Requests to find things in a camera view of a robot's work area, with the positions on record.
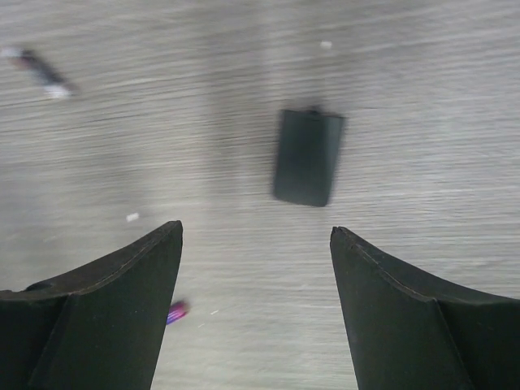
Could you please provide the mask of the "black battery cover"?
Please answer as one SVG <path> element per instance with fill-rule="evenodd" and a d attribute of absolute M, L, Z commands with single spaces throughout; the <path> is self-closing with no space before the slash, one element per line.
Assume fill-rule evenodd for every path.
<path fill-rule="evenodd" d="M 321 110 L 282 110 L 273 196 L 292 204 L 324 207 L 332 193 L 348 120 Z"/>

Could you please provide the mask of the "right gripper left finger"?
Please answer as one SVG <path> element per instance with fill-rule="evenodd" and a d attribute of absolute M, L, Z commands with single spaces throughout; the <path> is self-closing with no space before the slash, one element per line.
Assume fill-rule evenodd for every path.
<path fill-rule="evenodd" d="M 97 260 L 1 293 L 4 389 L 148 389 L 183 245 L 171 221 Z"/>

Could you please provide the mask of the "black silver battery centre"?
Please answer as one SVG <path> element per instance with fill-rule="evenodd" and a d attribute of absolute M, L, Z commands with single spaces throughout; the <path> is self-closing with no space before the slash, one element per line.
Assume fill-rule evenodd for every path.
<path fill-rule="evenodd" d="M 34 50 L 9 46 L 1 50 L 1 56 L 27 68 L 50 98 L 68 99 L 76 95 L 75 87 Z"/>

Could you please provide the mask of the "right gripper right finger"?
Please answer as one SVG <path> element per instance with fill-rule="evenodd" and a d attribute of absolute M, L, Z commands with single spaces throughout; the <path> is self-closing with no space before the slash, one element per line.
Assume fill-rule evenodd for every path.
<path fill-rule="evenodd" d="M 518 300 L 441 279 L 344 227 L 330 250 L 360 389 L 518 388 Z"/>

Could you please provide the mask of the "blue purple battery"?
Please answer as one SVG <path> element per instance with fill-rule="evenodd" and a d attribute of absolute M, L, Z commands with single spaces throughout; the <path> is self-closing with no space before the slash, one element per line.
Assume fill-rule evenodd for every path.
<path fill-rule="evenodd" d="M 185 300 L 171 303 L 167 313 L 166 325 L 170 325 L 185 317 L 188 314 L 189 309 L 189 303 Z"/>

